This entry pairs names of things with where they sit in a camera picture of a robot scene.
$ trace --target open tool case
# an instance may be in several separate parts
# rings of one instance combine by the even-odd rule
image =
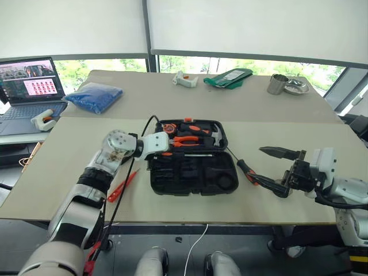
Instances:
[[[168,133],[170,147],[148,162],[155,193],[211,196],[236,190],[236,169],[230,154],[224,151],[228,140],[221,123],[190,118],[163,120],[155,130],[161,131]]]

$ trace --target laptop keyboard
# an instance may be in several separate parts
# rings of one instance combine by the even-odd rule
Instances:
[[[52,109],[52,117],[57,117],[60,116],[60,113],[64,110],[64,107],[64,104],[59,103],[53,103],[49,105],[12,106],[1,117],[1,120],[31,119],[47,109]]]

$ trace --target blue bag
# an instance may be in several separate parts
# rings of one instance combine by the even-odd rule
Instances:
[[[74,103],[82,109],[101,114],[116,101],[120,95],[122,95],[122,89],[120,88],[90,82],[78,89],[77,93],[67,95],[64,99]]]

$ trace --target metal cup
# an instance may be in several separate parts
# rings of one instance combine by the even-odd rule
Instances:
[[[289,78],[281,74],[273,74],[270,78],[270,84],[267,88],[267,92],[273,95],[280,95]]]

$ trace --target window shade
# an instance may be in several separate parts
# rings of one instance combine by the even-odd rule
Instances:
[[[368,64],[367,0],[148,0],[160,50]]]
[[[147,53],[137,0],[0,0],[0,19],[0,58]]]

